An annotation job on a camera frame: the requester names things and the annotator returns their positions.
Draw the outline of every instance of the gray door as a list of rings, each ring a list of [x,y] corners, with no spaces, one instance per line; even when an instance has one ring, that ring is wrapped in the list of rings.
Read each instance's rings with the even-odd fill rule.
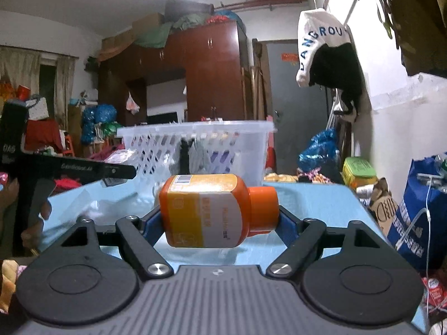
[[[310,139],[326,128],[328,108],[325,88],[300,88],[296,82],[299,64],[290,61],[298,54],[297,43],[268,43],[278,174],[296,174],[298,155]]]

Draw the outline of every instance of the blue shopping bag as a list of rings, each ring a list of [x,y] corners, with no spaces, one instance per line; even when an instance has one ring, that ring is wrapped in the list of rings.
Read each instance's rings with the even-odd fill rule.
[[[428,245],[428,220],[425,213],[425,200],[429,186],[417,179],[417,174],[435,174],[435,156],[423,160],[413,160],[408,173],[404,198],[393,219],[388,240],[392,246],[401,246],[399,254],[404,257],[417,271],[425,273]],[[431,216],[431,241],[429,252],[429,268],[439,268],[447,253],[447,195],[437,188],[431,187],[428,196],[428,209]],[[413,227],[405,236],[410,223]]]

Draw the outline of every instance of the red pipe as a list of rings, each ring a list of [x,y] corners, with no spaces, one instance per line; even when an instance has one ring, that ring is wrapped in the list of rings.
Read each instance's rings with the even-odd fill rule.
[[[240,9],[248,9],[251,7],[262,7],[262,6],[273,6],[273,5],[290,5],[290,4],[297,4],[297,3],[303,3],[307,0],[252,0],[252,1],[245,1],[243,3],[233,3],[229,5],[219,6],[216,7],[214,10],[222,10],[222,9],[229,9],[229,10],[240,10]]]

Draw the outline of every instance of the window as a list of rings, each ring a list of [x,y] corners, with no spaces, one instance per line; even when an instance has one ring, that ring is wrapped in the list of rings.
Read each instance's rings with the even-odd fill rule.
[[[39,94],[45,97],[48,115],[54,119],[54,85],[56,82],[56,66],[41,64],[39,72]]]

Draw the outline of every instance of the gray ribbed panel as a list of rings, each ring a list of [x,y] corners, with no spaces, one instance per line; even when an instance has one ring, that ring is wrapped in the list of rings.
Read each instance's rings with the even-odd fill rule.
[[[147,282],[134,302],[108,321],[60,330],[29,322],[20,335],[415,335],[402,323],[378,330],[341,327],[310,311],[292,284],[257,266],[181,266]]]

